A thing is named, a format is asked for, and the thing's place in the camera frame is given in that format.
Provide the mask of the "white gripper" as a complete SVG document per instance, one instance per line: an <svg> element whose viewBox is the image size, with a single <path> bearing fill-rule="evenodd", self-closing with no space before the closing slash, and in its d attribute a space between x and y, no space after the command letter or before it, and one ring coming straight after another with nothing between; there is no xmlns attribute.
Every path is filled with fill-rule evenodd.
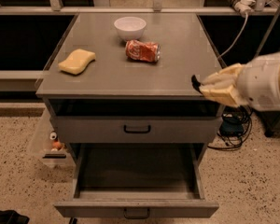
<svg viewBox="0 0 280 224"><path fill-rule="evenodd" d="M222 105L238 107L240 95L258 111L280 111L280 52L258 56L242 66L239 63L223 68L202 81L203 96Z"/></svg>

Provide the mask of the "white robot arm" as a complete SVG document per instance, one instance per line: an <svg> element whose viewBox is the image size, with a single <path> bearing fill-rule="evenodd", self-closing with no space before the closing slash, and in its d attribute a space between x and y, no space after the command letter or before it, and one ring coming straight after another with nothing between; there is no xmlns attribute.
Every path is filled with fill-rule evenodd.
<svg viewBox="0 0 280 224"><path fill-rule="evenodd" d="M230 107L280 111L280 52L226 67L206 77L198 91L206 99Z"/></svg>

